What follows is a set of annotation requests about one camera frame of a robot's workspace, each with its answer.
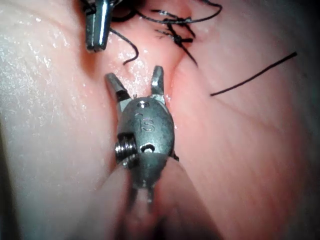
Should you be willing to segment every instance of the metal jaw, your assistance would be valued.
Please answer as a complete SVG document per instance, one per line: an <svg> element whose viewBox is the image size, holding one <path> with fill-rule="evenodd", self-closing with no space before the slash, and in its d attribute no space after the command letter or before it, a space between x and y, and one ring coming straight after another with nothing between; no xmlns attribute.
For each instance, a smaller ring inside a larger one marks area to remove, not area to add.
<svg viewBox="0 0 320 240"><path fill-rule="evenodd" d="M156 66L151 81L151 95L132 99L113 73L105 76L108 89L117 102L117 163L130 169L132 189L148 189L152 203L153 187L166 165L175 155L175 126L166 107L164 70Z"/></svg>
<svg viewBox="0 0 320 240"><path fill-rule="evenodd" d="M107 47L114 7L122 0L81 0L85 2L85 45L89 53Z"/></svg>

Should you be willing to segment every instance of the surgical grasper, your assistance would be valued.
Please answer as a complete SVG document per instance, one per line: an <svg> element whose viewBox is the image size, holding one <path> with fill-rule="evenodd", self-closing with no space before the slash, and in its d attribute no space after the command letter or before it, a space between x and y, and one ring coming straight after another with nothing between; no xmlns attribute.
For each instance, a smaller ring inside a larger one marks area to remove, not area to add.
<svg viewBox="0 0 320 240"><path fill-rule="evenodd" d="M130 169L132 203L139 189L147 189L147 201L153 202L154 187L168 157L175 155L175 126L166 107L164 70L156 66L151 81L151 96L132 99L115 74L105 76L117 101L117 164Z"/></svg>

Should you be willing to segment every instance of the metal surface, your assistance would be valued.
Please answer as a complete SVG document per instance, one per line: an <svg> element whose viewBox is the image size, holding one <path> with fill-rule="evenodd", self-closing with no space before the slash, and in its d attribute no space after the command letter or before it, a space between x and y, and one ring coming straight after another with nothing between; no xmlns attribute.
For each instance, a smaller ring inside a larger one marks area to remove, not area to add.
<svg viewBox="0 0 320 240"><path fill-rule="evenodd" d="M175 125L164 97L164 70L156 66L151 80L151 96L132 99L113 73L105 76L108 89L117 102L116 162L128 167L132 176L133 198L138 189L153 188L166 165L175 155Z"/></svg>
<svg viewBox="0 0 320 240"><path fill-rule="evenodd" d="M122 0L89 0L85 6L85 46L89 53L107 47L114 7Z"/></svg>

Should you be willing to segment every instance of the moist tissue surface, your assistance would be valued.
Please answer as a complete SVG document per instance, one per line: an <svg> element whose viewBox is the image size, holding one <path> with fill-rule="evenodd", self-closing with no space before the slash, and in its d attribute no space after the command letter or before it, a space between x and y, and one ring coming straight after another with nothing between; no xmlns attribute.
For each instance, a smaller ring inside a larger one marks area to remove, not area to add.
<svg viewBox="0 0 320 240"><path fill-rule="evenodd" d="M0 1L1 135L24 239L69 236L114 169L117 117L104 75L144 96L155 65L165 72L175 152L225 239L281 237L303 215L307 166L319 157L319 21L293 1L219 4L220 15L191 25L197 38L186 47L197 68L159 39L154 29L165 26L140 17L111 25L140 52L122 66L135 53L112 33L106 51L86 52L79 1ZM217 10L199 0L147 0L139 10L162 18L150 9L193 19ZM209 97L293 51L253 82Z"/></svg>

